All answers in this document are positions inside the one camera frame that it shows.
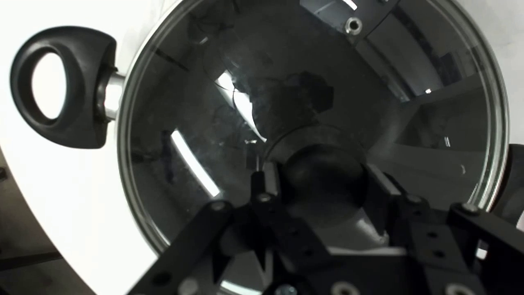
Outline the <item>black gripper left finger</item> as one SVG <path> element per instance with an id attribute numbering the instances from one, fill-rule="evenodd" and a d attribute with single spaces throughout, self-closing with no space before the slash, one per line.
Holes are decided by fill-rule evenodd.
<path id="1" fill-rule="evenodd" d="M 130 295 L 213 295 L 248 253 L 256 256 L 248 269 L 267 279 L 262 295 L 329 295 L 328 246 L 305 215 L 292 212 L 326 197 L 329 174 L 313 163 L 293 163 L 252 172 L 248 189 L 243 205 L 203 205 Z"/>

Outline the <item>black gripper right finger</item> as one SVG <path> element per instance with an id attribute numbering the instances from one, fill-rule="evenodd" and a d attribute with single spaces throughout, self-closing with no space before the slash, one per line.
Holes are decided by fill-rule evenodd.
<path id="1" fill-rule="evenodd" d="M 524 295 L 524 235 L 470 203 L 447 212 L 405 194 L 390 176 L 365 166 L 365 212 L 390 246 L 365 295 Z"/>

